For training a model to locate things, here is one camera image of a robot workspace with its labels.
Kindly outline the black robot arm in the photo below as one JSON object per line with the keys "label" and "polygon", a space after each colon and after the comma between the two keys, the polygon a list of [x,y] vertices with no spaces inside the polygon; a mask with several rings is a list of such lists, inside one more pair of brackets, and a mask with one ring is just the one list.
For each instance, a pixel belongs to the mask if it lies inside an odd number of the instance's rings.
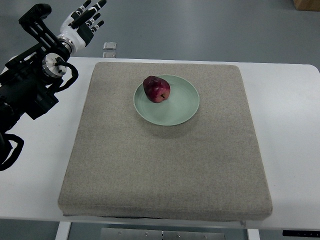
{"label": "black robot arm", "polygon": [[0,169],[10,168],[18,159],[24,140],[11,134],[23,114],[33,120],[47,113],[58,99],[55,93],[70,87],[79,74],[68,63],[72,48],[58,39],[44,24],[51,6],[38,3],[19,24],[37,44],[6,63],[0,75]]}

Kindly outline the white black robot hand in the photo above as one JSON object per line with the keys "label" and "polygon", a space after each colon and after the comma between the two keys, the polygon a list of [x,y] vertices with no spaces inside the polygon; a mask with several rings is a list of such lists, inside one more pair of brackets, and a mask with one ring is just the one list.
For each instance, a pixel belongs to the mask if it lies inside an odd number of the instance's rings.
{"label": "white black robot hand", "polygon": [[89,45],[95,32],[104,24],[104,21],[97,21],[99,13],[106,5],[106,0],[100,0],[90,6],[91,1],[85,1],[80,7],[73,11],[62,23],[58,40],[74,55],[79,50]]}

